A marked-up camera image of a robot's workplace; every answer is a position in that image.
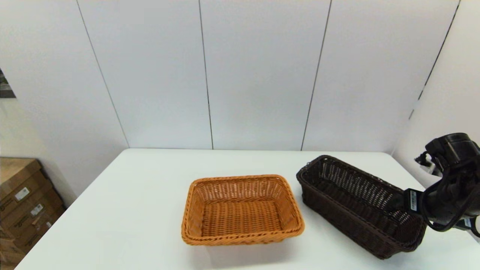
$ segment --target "brown cardboard box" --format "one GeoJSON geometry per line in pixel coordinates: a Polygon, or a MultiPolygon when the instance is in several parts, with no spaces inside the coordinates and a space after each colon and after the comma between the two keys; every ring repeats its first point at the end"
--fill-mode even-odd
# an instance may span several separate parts
{"type": "Polygon", "coordinates": [[[0,238],[0,251],[27,254],[64,211],[65,209],[60,207],[53,215],[39,217],[35,221],[36,226],[28,226],[19,238],[0,238]]]}
{"type": "Polygon", "coordinates": [[[41,186],[45,185],[48,180],[43,176],[40,170],[36,171],[30,178],[20,183],[8,195],[0,197],[0,213],[2,216],[8,215],[23,201],[27,200],[41,186]]]}
{"type": "Polygon", "coordinates": [[[40,168],[35,159],[0,158],[0,198],[5,198],[40,168]]]}
{"type": "Polygon", "coordinates": [[[52,185],[47,183],[20,204],[13,212],[0,220],[0,237],[18,238],[22,231],[32,225],[38,217],[53,215],[62,205],[62,200],[52,185]]]}
{"type": "Polygon", "coordinates": [[[0,260],[6,263],[19,263],[25,255],[0,251],[0,260]]]}

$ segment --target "cable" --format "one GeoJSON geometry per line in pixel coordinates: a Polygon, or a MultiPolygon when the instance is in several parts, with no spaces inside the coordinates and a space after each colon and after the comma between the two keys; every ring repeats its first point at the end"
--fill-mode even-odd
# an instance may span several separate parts
{"type": "MultiPolygon", "coordinates": [[[[438,231],[438,232],[446,232],[448,230],[450,230],[453,226],[455,226],[455,224],[457,224],[457,222],[461,219],[461,217],[465,214],[465,212],[467,211],[467,208],[470,206],[471,202],[475,199],[475,196],[478,192],[480,192],[480,185],[478,185],[470,194],[469,196],[467,197],[467,199],[465,200],[465,203],[462,205],[462,207],[458,210],[458,212],[456,213],[456,215],[447,223],[447,225],[445,226],[441,226],[441,225],[435,225],[435,224],[432,224],[430,223],[430,220],[428,219],[428,216],[427,216],[427,213],[426,213],[426,210],[425,208],[423,207],[425,202],[426,202],[426,198],[427,198],[427,195],[429,195],[433,190],[434,188],[436,188],[438,185],[441,185],[442,183],[446,182],[446,181],[449,181],[449,173],[450,173],[450,170],[449,168],[445,170],[445,174],[444,174],[444,179],[443,181],[441,182],[437,182],[435,184],[433,184],[432,186],[428,187],[424,193],[422,193],[422,195],[420,196],[420,213],[424,219],[424,221],[427,223],[427,225],[438,231]]],[[[472,232],[475,234],[475,235],[480,235],[477,231],[477,228],[475,228],[475,232],[473,231],[472,229],[472,232]]]]}
{"type": "Polygon", "coordinates": [[[476,237],[480,238],[480,233],[479,233],[479,231],[477,230],[477,217],[474,217],[474,218],[473,218],[472,233],[473,233],[476,237]]]}

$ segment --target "basket bottom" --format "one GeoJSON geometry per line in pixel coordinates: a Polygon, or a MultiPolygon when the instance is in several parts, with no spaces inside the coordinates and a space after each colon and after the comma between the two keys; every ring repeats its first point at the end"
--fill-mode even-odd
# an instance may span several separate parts
{"type": "Polygon", "coordinates": [[[274,200],[212,202],[205,205],[202,236],[280,231],[274,200]]]}

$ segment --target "black cable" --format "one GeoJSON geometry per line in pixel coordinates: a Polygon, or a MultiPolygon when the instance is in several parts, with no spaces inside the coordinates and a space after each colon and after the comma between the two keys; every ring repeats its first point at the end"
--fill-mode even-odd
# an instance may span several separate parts
{"type": "Polygon", "coordinates": [[[473,218],[472,233],[473,233],[476,237],[480,238],[480,233],[479,233],[479,231],[477,230],[477,217],[474,217],[474,218],[473,218]]]}
{"type": "Polygon", "coordinates": [[[434,185],[430,186],[429,188],[427,188],[427,190],[425,190],[424,193],[422,193],[421,197],[420,197],[420,212],[422,214],[422,217],[423,219],[425,220],[425,222],[427,223],[427,225],[438,231],[438,232],[446,232],[448,230],[450,230],[453,226],[455,226],[455,224],[457,224],[457,222],[460,220],[460,218],[465,214],[465,212],[467,211],[467,208],[470,206],[471,202],[476,198],[474,195],[476,195],[478,192],[480,192],[480,185],[477,186],[471,193],[470,195],[467,197],[467,199],[465,200],[465,203],[462,205],[462,207],[460,208],[460,210],[457,212],[457,214],[448,222],[447,225],[445,226],[439,226],[439,225],[435,225],[435,224],[432,224],[430,223],[430,220],[428,219],[428,216],[427,216],[427,213],[425,211],[425,208],[423,207],[423,205],[425,204],[425,200],[426,200],[426,195],[425,194],[430,194],[432,192],[432,190],[438,186],[438,182],[435,183],[434,185]]]}

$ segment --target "woven pattern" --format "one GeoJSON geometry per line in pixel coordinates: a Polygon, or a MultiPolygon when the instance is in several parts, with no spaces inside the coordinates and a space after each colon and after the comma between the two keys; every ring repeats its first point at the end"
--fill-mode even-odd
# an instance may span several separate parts
{"type": "Polygon", "coordinates": [[[181,231],[190,245],[251,245],[300,235],[304,226],[287,181],[253,175],[194,181],[181,231]]]}
{"type": "Polygon", "coordinates": [[[388,211],[403,190],[330,156],[320,156],[297,173],[303,202],[380,259],[415,250],[426,225],[403,210],[388,211]]]}

